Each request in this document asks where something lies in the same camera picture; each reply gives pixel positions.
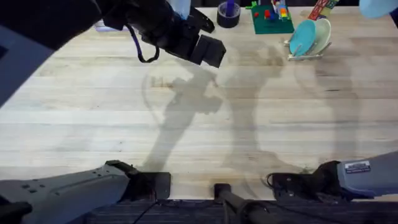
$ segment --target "gray robot arm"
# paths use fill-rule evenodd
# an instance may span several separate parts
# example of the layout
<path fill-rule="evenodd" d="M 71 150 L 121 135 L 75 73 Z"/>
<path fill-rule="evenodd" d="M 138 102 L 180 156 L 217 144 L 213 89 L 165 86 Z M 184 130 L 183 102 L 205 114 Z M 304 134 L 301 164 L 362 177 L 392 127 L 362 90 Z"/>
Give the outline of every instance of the gray robot arm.
<path fill-rule="evenodd" d="M 132 195 L 142 193 L 139 192 L 140 186 L 152 194 L 153 189 L 146 185 L 147 179 L 142 182 L 136 178 L 142 174 L 145 173 L 122 162 L 108 161 L 100 168 L 76 174 L 34 180 L 2 180 L 0 198 L 9 205 L 18 202 L 30 205 L 31 212 L 22 217 L 21 223 L 67 223 L 98 207 L 133 199 Z M 163 180 L 166 184 L 163 191 L 169 192 L 170 174 L 165 176 L 168 182 Z M 5 208 L 7 205 L 2 207 L 0 204 L 0 210 Z"/>
<path fill-rule="evenodd" d="M 356 161 L 331 161 L 312 174 L 273 173 L 269 186 L 275 198 L 340 203 L 398 194 L 398 151 Z"/>
<path fill-rule="evenodd" d="M 349 192 L 378 197 L 398 194 L 398 152 L 337 165 L 340 187 Z"/>

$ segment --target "blue object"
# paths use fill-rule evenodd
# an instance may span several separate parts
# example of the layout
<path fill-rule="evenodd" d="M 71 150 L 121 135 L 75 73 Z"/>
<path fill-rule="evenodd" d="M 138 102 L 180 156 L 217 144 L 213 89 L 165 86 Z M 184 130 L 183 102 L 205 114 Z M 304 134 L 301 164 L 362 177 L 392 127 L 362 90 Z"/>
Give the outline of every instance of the blue object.
<path fill-rule="evenodd" d="M 225 15 L 227 17 L 232 17 L 234 15 L 234 7 L 235 7 L 234 5 L 235 5 L 234 0 L 228 0 L 228 2 L 226 3 Z"/>
<path fill-rule="evenodd" d="M 187 19 L 191 11 L 191 0 L 167 0 L 173 10 L 180 15 L 182 19 Z"/>
<path fill-rule="evenodd" d="M 274 10 L 271 10 L 271 16 L 270 16 L 271 20 L 274 21 L 275 17 L 276 17 L 276 14 L 275 14 Z"/>
<path fill-rule="evenodd" d="M 324 15 L 319 14 L 319 15 L 318 15 L 318 19 L 327 19 L 327 17 L 324 16 Z"/>
<path fill-rule="evenodd" d="M 398 28 L 398 8 L 395 9 L 392 13 L 391 13 L 391 17 L 392 20 L 394 20 L 394 22 L 396 23 L 396 26 Z"/>
<path fill-rule="evenodd" d="M 361 0 L 359 8 L 368 18 L 385 16 L 398 7 L 398 0 Z"/>
<path fill-rule="evenodd" d="M 296 56 L 305 55 L 312 47 L 316 37 L 315 22 L 313 20 L 303 21 L 293 34 L 290 40 L 290 52 L 294 54 L 297 47 L 301 45 Z"/>

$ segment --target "green lego baseplate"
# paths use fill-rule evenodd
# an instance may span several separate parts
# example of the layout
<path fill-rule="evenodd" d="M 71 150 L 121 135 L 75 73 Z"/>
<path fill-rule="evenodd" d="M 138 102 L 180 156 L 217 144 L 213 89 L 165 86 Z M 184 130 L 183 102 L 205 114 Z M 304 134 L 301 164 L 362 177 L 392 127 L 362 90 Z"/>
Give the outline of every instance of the green lego baseplate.
<path fill-rule="evenodd" d="M 285 21 L 275 18 L 273 21 L 268 18 L 264 19 L 264 12 L 266 10 L 274 10 L 272 6 L 255 6 L 251 9 L 251 16 L 253 19 L 254 30 L 256 34 L 292 34 L 294 33 L 294 26 L 292 16 L 288 9 L 288 19 Z M 258 12 L 259 16 L 256 18 L 254 14 Z"/>

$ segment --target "light wood surface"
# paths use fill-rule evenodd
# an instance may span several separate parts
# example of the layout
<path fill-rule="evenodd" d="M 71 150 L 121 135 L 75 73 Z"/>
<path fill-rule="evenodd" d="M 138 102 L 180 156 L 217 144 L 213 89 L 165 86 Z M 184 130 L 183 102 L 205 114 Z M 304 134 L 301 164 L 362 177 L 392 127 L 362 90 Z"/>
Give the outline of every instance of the light wood surface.
<path fill-rule="evenodd" d="M 297 26 L 310 7 L 291 7 Z M 216 9 L 203 9 L 216 21 Z M 57 52 L 0 110 L 0 178 L 92 169 L 119 159 L 172 173 L 172 198 L 227 182 L 272 199 L 260 178 L 398 149 L 398 30 L 357 7 L 330 17 L 325 58 L 288 62 L 290 35 L 254 35 L 249 11 L 211 34 L 220 69 L 162 52 L 143 65 L 127 32 L 91 29 Z M 144 55 L 154 53 L 143 44 Z"/>

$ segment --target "red toy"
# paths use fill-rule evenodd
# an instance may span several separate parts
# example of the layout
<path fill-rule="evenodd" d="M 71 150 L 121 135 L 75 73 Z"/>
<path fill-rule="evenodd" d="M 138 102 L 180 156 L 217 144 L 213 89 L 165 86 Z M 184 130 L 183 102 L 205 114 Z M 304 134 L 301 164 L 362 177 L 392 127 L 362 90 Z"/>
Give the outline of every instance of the red toy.
<path fill-rule="evenodd" d="M 269 10 L 266 10 L 265 16 L 266 16 L 266 19 L 271 17 L 271 13 L 269 12 Z"/>

